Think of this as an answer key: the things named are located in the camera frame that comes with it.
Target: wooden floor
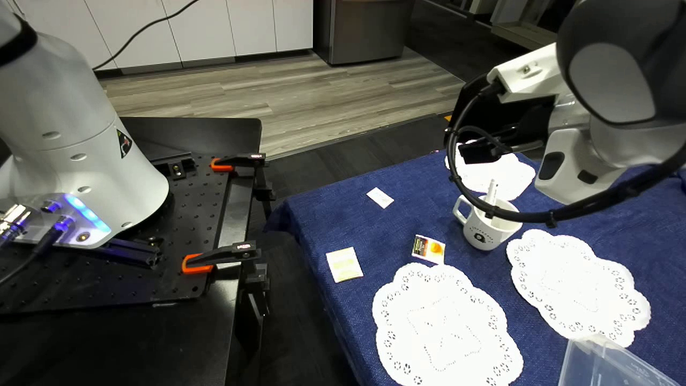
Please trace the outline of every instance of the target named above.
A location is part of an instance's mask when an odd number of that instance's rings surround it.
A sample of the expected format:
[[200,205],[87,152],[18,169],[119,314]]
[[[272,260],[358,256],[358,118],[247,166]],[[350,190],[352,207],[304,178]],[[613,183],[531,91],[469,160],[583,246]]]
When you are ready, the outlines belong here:
[[460,78],[411,49],[328,66],[316,53],[103,82],[121,115],[261,118],[271,159],[431,113],[448,113]]

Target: blue tablecloth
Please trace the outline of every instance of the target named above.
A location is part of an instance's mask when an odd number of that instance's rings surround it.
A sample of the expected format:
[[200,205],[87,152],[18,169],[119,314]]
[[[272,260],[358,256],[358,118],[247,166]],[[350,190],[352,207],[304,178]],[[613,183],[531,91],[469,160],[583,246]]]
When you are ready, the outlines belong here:
[[[379,186],[394,203],[381,211],[366,198]],[[328,305],[334,331],[360,384],[392,384],[375,349],[371,301],[410,258],[415,234],[447,243],[447,263],[464,271],[492,293],[508,316],[526,368],[515,384],[558,384],[566,339],[515,289],[505,246],[493,254],[472,249],[451,207],[456,188],[448,180],[445,152],[341,180],[288,199],[271,218],[304,249]],[[552,207],[554,202],[530,188],[516,199],[522,211]],[[686,195],[680,178],[611,211],[560,224],[552,234],[583,239],[600,258],[623,262],[636,289],[653,303],[653,322],[636,332],[630,352],[680,384],[686,381]],[[334,282],[327,254],[355,246],[363,279]]]

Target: blue light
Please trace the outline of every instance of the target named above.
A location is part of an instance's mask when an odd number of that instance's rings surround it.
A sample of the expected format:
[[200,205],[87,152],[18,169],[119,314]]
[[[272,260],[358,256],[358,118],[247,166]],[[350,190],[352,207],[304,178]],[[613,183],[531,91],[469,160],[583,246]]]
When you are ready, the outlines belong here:
[[101,230],[103,234],[110,234],[111,230],[108,228],[106,221],[101,221],[89,205],[83,205],[82,199],[66,195],[66,202],[72,203],[72,207],[76,207],[82,217],[87,217],[91,221],[91,226],[95,226],[96,230]]

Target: small white cup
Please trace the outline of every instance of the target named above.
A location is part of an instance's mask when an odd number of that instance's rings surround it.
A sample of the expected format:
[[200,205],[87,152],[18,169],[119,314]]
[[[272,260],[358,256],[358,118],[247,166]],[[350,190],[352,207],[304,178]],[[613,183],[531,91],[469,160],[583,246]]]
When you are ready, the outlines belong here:
[[[505,211],[519,212],[511,202],[497,199],[497,205]],[[499,217],[490,218],[483,211],[474,207],[467,198],[460,198],[453,205],[454,218],[464,224],[465,241],[480,251],[493,251],[506,243],[513,234],[522,230],[522,224],[506,221]]]

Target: white doily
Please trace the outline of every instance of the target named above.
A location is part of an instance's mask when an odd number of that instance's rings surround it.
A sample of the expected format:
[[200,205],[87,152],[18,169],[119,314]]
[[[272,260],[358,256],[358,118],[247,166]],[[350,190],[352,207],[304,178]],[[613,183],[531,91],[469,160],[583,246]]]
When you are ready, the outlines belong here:
[[502,199],[516,199],[534,180],[534,168],[522,163],[515,155],[505,155],[496,163],[465,163],[462,155],[454,168],[464,183],[479,193],[490,193],[492,180],[497,180]]
[[511,384],[524,359],[499,305],[453,265],[407,263],[374,299],[377,352],[399,384]]
[[579,239],[530,230],[508,244],[508,260],[516,292],[566,339],[629,348],[649,322],[629,269]]

